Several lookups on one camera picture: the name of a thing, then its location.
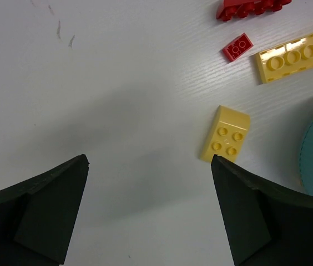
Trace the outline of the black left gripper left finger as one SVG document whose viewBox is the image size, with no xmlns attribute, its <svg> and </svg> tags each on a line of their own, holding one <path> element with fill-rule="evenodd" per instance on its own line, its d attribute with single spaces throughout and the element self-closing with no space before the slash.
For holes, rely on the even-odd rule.
<svg viewBox="0 0 313 266">
<path fill-rule="evenodd" d="M 89 161 L 76 156 L 0 190 L 0 265 L 63 265 Z"/>
</svg>

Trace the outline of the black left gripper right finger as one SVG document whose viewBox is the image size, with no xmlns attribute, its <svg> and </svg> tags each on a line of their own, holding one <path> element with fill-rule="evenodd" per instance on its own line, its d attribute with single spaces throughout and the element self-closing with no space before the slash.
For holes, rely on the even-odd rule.
<svg viewBox="0 0 313 266">
<path fill-rule="evenodd" d="M 313 265 L 313 196 L 221 156 L 211 170 L 235 265 Z"/>
</svg>

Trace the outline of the yellow sloped lego brick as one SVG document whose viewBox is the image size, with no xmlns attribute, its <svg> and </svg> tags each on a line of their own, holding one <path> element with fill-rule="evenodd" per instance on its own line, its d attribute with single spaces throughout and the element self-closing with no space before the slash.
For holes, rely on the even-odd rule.
<svg viewBox="0 0 313 266">
<path fill-rule="evenodd" d="M 235 162 L 250 128 L 250 116 L 225 106 L 217 108 L 199 158 L 211 163 L 214 155 Z"/>
</svg>

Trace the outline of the small red lego plate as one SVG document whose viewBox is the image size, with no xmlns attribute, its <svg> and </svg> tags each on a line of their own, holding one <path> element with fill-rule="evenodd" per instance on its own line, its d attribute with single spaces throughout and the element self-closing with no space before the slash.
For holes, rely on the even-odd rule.
<svg viewBox="0 0 313 266">
<path fill-rule="evenodd" d="M 222 49 L 222 52 L 224 53 L 225 57 L 227 58 L 229 62 L 234 62 L 237 60 L 237 58 L 242 56 L 252 47 L 253 47 L 253 43 L 251 42 L 249 37 L 246 35 L 246 33 L 243 33 L 242 35 L 235 38 L 228 45 L 226 45 Z"/>
</svg>

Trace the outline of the long yellow lego plate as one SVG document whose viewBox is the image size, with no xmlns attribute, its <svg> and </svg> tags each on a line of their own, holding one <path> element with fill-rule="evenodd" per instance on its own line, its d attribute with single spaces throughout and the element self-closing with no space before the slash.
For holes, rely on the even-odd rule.
<svg viewBox="0 0 313 266">
<path fill-rule="evenodd" d="M 263 84 L 313 68 L 313 33 L 255 54 Z"/>
</svg>

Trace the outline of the large red lego brick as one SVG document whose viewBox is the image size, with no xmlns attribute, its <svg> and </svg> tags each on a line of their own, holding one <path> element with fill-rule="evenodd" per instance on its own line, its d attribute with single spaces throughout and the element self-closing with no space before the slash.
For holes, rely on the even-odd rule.
<svg viewBox="0 0 313 266">
<path fill-rule="evenodd" d="M 227 22 L 233 18 L 243 19 L 266 12 L 278 12 L 292 0 L 223 0 L 216 11 L 216 19 Z"/>
</svg>

